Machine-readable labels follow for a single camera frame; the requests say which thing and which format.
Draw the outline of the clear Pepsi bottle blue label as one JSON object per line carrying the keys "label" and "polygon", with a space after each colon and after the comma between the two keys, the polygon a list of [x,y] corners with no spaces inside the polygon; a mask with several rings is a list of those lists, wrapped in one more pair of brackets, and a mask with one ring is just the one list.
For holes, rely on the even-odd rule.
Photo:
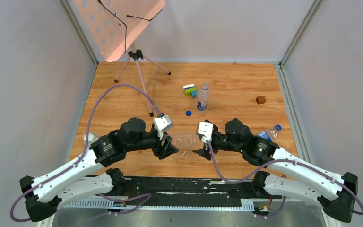
{"label": "clear Pepsi bottle blue label", "polygon": [[197,110],[200,112],[204,112],[207,110],[209,101],[209,84],[202,84],[200,90],[197,94]]}

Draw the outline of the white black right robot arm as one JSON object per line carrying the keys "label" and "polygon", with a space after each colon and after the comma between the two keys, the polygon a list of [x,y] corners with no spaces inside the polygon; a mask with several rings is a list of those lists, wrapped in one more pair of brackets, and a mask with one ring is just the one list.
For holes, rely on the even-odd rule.
{"label": "white black right robot arm", "polygon": [[317,206],[328,216],[349,223],[352,215],[363,215],[363,204],[357,197],[358,177],[343,175],[308,163],[276,143],[253,135],[248,126],[234,118],[226,123],[225,133],[208,120],[198,124],[197,133],[204,148],[196,153],[215,162],[219,150],[240,153],[245,161],[257,166],[251,191],[256,197],[280,195]]}

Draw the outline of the brown small block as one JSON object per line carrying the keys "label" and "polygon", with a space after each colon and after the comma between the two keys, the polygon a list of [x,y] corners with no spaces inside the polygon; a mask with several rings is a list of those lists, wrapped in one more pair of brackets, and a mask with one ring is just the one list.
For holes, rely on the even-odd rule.
{"label": "brown small block", "polygon": [[265,102],[266,102],[266,97],[265,96],[258,96],[258,97],[256,97],[256,103],[258,105],[264,104]]}

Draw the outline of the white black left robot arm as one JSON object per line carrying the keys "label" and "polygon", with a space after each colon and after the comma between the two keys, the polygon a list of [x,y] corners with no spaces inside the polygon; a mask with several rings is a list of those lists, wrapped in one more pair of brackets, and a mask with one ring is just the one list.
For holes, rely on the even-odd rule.
{"label": "white black left robot arm", "polygon": [[83,183],[80,179],[123,160],[131,151],[150,149],[159,159],[177,153],[167,133],[172,127],[168,115],[155,118],[150,132],[145,131],[146,123],[142,119],[130,118],[118,130],[88,143],[85,154],[40,177],[23,177],[19,182],[29,219],[42,221],[65,204],[93,194],[123,194],[126,183],[119,169],[108,169]]}

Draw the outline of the white carton with cap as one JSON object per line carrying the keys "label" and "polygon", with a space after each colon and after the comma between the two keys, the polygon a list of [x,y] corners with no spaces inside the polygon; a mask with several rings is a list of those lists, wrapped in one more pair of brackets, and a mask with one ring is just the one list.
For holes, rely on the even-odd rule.
{"label": "white carton with cap", "polygon": [[93,133],[88,133],[88,134],[84,135],[83,143],[89,147],[92,143],[96,142],[98,139],[99,139],[99,136],[97,136]]}

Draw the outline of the pink music stand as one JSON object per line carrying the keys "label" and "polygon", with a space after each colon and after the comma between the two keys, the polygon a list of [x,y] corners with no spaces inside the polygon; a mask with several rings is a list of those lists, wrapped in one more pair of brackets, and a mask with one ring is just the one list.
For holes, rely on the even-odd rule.
{"label": "pink music stand", "polygon": [[105,62],[117,61],[129,52],[134,59],[143,90],[146,90],[140,59],[145,56],[135,40],[163,10],[164,0],[71,0],[78,21],[86,25]]}

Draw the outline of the clear bottle blue cap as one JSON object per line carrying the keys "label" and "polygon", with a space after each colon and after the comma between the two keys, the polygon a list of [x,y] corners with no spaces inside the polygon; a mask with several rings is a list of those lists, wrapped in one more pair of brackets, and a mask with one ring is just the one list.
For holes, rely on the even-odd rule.
{"label": "clear bottle blue cap", "polygon": [[279,124],[276,124],[275,126],[262,130],[260,133],[257,134],[257,136],[268,141],[275,141],[281,130],[282,127]]}

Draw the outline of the clear bottle white cap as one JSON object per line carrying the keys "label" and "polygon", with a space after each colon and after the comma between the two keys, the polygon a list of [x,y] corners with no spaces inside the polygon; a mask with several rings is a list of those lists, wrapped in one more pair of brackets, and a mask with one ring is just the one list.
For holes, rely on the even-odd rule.
{"label": "clear bottle white cap", "polygon": [[194,149],[202,143],[199,135],[195,132],[173,133],[170,138],[172,145],[179,150]]}

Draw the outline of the coloured toy brick stack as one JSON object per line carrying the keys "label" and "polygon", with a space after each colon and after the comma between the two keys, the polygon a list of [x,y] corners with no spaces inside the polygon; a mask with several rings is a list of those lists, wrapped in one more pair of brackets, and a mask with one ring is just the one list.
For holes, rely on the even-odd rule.
{"label": "coloured toy brick stack", "polygon": [[184,85],[183,92],[185,96],[191,96],[193,99],[197,96],[197,89],[194,83]]}

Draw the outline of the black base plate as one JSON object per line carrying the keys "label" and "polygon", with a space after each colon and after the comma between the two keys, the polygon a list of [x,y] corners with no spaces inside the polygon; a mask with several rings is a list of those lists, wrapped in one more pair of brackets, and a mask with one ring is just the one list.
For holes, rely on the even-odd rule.
{"label": "black base plate", "polygon": [[270,201],[263,189],[251,181],[225,184],[220,179],[128,176],[126,182],[105,195],[128,199],[142,195],[129,205],[138,205],[150,194],[146,206],[172,207],[239,207],[242,199]]}

